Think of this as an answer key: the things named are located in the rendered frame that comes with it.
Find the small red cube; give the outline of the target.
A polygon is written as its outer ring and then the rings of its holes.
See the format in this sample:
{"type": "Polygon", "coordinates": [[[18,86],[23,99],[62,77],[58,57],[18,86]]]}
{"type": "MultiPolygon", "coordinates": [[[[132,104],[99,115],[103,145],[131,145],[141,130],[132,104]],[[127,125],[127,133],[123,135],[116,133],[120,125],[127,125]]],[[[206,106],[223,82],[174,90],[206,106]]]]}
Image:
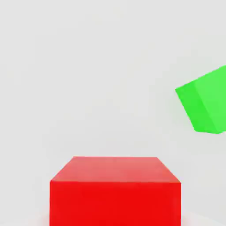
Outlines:
{"type": "Polygon", "coordinates": [[[49,206],[49,226],[181,226],[181,183],[157,157],[73,157],[49,206]]]}

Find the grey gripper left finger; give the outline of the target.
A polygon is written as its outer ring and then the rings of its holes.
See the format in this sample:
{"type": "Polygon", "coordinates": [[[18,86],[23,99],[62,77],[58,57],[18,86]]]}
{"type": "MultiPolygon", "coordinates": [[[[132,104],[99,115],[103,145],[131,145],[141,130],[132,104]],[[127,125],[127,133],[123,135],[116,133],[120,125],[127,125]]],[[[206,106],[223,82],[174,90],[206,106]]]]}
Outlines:
{"type": "Polygon", "coordinates": [[[19,222],[19,226],[49,226],[49,213],[28,215],[19,222]]]}

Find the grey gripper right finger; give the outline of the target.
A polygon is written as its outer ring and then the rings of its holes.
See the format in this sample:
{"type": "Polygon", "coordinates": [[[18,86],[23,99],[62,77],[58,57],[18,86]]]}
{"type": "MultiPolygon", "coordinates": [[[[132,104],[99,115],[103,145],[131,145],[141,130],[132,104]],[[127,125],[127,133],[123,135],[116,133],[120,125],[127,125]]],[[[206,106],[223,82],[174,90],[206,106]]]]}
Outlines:
{"type": "Polygon", "coordinates": [[[181,226],[211,226],[211,221],[199,214],[183,211],[181,226]]]}

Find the small green cube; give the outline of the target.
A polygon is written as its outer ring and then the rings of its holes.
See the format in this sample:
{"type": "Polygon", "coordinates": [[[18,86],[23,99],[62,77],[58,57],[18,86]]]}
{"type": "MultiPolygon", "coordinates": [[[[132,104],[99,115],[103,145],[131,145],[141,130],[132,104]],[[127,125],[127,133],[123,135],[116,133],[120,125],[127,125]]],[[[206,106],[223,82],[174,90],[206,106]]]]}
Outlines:
{"type": "Polygon", "coordinates": [[[226,65],[175,91],[195,131],[226,132],[226,65]]]}

